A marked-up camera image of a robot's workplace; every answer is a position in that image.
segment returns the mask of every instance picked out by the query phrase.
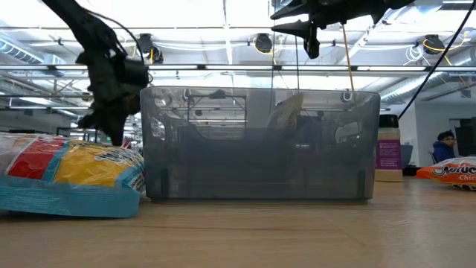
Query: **printed logo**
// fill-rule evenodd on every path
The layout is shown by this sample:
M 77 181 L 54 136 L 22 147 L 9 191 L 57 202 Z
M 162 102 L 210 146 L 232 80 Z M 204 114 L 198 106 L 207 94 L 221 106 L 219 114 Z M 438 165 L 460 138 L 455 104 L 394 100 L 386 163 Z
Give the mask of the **printed logo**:
M 448 174 L 476 174 L 476 167 L 440 167 L 433 170 L 432 173 L 437 176 L 445 176 Z

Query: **blue jacket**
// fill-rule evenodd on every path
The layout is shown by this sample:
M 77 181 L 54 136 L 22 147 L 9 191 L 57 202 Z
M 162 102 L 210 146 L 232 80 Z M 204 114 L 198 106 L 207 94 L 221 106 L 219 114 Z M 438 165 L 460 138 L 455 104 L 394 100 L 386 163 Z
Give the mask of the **blue jacket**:
M 437 160 L 437 162 L 445 161 L 446 159 L 452 159 L 456 157 L 454 155 L 453 148 L 442 143 L 441 141 L 433 143 L 433 148 L 433 156 Z

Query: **object inside bin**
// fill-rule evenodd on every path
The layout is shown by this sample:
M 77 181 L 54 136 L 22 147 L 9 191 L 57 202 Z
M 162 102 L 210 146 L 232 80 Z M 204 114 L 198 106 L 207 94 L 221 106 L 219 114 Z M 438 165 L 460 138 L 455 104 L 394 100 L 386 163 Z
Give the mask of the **object inside bin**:
M 303 93 L 298 93 L 280 102 L 270 114 L 266 126 L 268 128 L 296 130 L 297 118 L 303 108 L 303 102 Z

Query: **person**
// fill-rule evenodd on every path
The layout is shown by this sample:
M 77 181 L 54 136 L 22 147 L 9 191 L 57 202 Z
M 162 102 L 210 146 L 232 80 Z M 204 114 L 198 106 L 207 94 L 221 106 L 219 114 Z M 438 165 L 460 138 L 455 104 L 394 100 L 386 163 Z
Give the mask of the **person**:
M 453 147 L 456 144 L 456 139 L 451 130 L 445 131 L 438 135 L 438 141 L 433 143 L 433 157 L 437 162 L 445 161 L 446 159 L 452 159 L 454 155 Z

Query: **spotlight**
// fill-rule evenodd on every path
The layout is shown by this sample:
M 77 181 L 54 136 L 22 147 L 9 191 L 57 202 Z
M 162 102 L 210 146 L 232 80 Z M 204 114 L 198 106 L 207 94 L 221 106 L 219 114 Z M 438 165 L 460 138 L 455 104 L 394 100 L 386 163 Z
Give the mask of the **spotlight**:
M 259 33 L 258 37 L 255 39 L 254 45 L 261 53 L 269 53 L 271 52 L 271 49 L 273 49 L 273 42 L 269 39 L 267 33 Z
M 141 33 L 138 43 L 142 53 L 146 55 L 146 59 L 150 60 L 150 64 L 164 63 L 164 55 L 161 49 L 152 42 L 152 34 Z

